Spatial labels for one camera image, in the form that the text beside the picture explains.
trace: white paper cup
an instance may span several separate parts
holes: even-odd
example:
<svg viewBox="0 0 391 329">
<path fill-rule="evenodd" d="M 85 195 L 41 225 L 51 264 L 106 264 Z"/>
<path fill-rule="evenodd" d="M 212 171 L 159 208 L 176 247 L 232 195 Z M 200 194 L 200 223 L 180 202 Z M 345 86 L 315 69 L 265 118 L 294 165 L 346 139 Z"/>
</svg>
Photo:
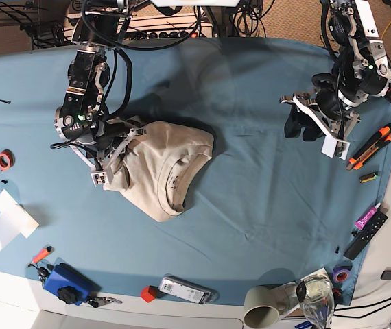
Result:
<svg viewBox="0 0 391 329">
<path fill-rule="evenodd" d="M 276 299 L 268 288 L 251 288 L 244 300 L 244 324 L 252 329 L 262 329 L 276 323 L 279 318 Z"/>
<path fill-rule="evenodd" d="M 0 213 L 0 251 L 21 233 L 20 221 L 15 220 L 18 212 L 21 211 L 19 205 L 11 205 L 8 211 Z"/>
</svg>

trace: blue object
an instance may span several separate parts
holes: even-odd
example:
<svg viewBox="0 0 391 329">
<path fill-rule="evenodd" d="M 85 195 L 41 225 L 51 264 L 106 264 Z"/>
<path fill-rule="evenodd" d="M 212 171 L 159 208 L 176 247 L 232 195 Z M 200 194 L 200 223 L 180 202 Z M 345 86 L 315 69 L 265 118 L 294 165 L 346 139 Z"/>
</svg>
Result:
<svg viewBox="0 0 391 329">
<path fill-rule="evenodd" d="M 213 159 L 191 183 L 186 211 L 157 223 L 120 193 L 93 187 L 90 169 L 70 149 L 49 148 L 60 141 L 54 115 L 75 48 L 1 56 L 0 98 L 12 103 L 0 103 L 0 151 L 10 149 L 16 163 L 0 172 L 0 192 L 6 188 L 40 226 L 0 252 L 0 271 L 37 280 L 25 266 L 51 243 L 49 262 L 62 257 L 101 292 L 139 296 L 169 273 L 218 291 L 215 303 L 228 305 L 243 305 L 260 284 L 291 282 L 322 266 L 331 273 L 343 260 L 336 247 L 344 250 L 355 221 L 384 196 L 391 144 L 353 173 L 345 161 L 321 154 L 323 139 L 284 137 L 290 107 L 279 97 L 311 90 L 314 74 L 331 71 L 328 53 L 291 40 L 201 38 L 127 54 L 133 62 L 127 117 L 215 135 Z M 126 68 L 122 60 L 118 65 L 111 112 L 125 90 Z M 349 136 L 349 156 L 391 122 L 383 98 L 356 110 L 362 122 Z M 371 171 L 381 176 L 360 184 L 358 177 Z M 343 284 L 344 304 L 365 252 Z"/>
<path fill-rule="evenodd" d="M 73 273 L 68 267 L 63 266 L 63 264 L 58 264 L 49 274 L 43 288 L 57 297 L 59 297 L 60 289 L 65 288 L 72 290 L 72 293 L 74 293 L 77 298 L 77 302 L 74 304 L 80 305 L 82 302 L 85 302 L 90 295 L 92 282 Z"/>
<path fill-rule="evenodd" d="M 305 329 L 312 327 L 313 324 L 310 321 L 302 322 L 301 324 L 296 324 L 294 327 L 295 329 Z"/>
</svg>

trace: beige mug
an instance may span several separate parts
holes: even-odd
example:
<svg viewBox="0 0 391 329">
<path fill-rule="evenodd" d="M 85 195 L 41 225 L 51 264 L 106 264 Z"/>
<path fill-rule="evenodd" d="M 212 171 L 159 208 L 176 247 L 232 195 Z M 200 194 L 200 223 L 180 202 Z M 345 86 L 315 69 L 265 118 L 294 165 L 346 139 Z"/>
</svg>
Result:
<svg viewBox="0 0 391 329">
<path fill-rule="evenodd" d="M 244 324 L 252 329 L 262 329 L 276 323 L 278 319 L 274 294 L 263 286 L 251 288 L 244 300 Z"/>
</svg>

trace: remote control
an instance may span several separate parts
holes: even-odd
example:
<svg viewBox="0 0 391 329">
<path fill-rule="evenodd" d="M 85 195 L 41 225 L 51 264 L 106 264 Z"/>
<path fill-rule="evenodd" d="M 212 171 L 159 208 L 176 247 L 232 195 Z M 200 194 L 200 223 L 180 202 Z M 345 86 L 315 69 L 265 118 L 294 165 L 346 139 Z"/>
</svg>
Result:
<svg viewBox="0 0 391 329">
<path fill-rule="evenodd" d="M 371 217 L 369 222 L 365 225 L 359 235 L 350 243 L 345 251 L 344 256 L 348 259 L 354 260 L 360 252 L 367 246 L 369 241 L 376 235 L 382 225 L 388 219 L 388 216 L 380 211 L 377 211 L 374 216 Z"/>
</svg>

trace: red block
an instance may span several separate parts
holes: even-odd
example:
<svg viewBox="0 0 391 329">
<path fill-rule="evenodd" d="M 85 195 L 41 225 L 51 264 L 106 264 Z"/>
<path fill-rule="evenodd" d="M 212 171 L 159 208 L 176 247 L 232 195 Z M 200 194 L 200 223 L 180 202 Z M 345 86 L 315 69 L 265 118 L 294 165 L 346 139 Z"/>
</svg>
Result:
<svg viewBox="0 0 391 329">
<path fill-rule="evenodd" d="M 150 303 L 152 300 L 156 299 L 156 289 L 152 286 L 146 286 L 142 289 L 141 297 L 147 303 Z"/>
</svg>

